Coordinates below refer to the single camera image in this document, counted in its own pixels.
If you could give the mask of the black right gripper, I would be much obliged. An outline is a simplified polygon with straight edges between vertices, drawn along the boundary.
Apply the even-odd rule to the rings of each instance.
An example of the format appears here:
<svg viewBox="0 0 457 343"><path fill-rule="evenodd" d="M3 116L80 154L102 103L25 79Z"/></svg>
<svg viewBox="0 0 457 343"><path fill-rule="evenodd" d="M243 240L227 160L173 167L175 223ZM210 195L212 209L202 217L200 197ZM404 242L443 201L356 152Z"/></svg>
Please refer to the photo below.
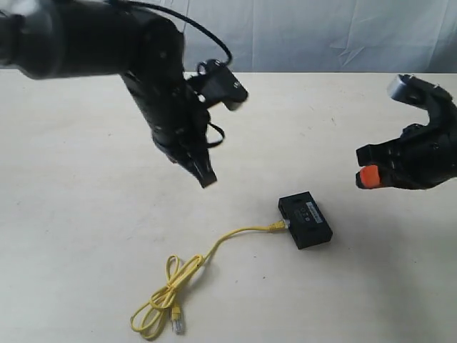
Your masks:
<svg viewBox="0 0 457 343"><path fill-rule="evenodd" d="M359 189L431 189L456 178L456 126L412 124L402 135L356 150Z"/></svg>

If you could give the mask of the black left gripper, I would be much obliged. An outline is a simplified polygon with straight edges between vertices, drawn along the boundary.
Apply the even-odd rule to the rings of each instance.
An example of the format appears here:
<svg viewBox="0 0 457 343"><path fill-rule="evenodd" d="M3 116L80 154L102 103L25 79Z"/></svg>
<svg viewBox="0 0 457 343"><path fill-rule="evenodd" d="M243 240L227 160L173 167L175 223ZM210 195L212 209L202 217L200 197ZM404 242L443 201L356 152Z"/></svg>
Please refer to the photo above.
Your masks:
<svg viewBox="0 0 457 343"><path fill-rule="evenodd" d="M206 133L211 117L193 92L151 92L149 126L155 145L202 188L217 182Z"/></svg>

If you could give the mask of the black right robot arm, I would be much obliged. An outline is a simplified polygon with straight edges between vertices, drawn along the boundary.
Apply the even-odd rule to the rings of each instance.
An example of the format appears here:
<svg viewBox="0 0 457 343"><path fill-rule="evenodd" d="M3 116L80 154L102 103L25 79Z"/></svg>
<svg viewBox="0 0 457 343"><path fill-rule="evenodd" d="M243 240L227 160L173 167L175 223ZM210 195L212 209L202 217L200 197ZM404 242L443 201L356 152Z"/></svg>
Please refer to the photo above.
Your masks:
<svg viewBox="0 0 457 343"><path fill-rule="evenodd" d="M429 119L397 139L357 149L356 186L425 190L456 178L456 107L430 111Z"/></svg>

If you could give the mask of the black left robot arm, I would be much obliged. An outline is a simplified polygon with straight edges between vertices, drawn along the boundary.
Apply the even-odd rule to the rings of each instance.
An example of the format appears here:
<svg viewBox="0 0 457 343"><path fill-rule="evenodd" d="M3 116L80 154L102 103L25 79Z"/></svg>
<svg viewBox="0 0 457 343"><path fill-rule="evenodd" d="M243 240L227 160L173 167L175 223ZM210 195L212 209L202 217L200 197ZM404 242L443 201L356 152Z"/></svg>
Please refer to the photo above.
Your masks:
<svg viewBox="0 0 457 343"><path fill-rule="evenodd" d="M1 65L35 80L117 74L155 145L203 187L216 181L210 117L184 78L175 24L123 1L12 1L1 10Z"/></svg>

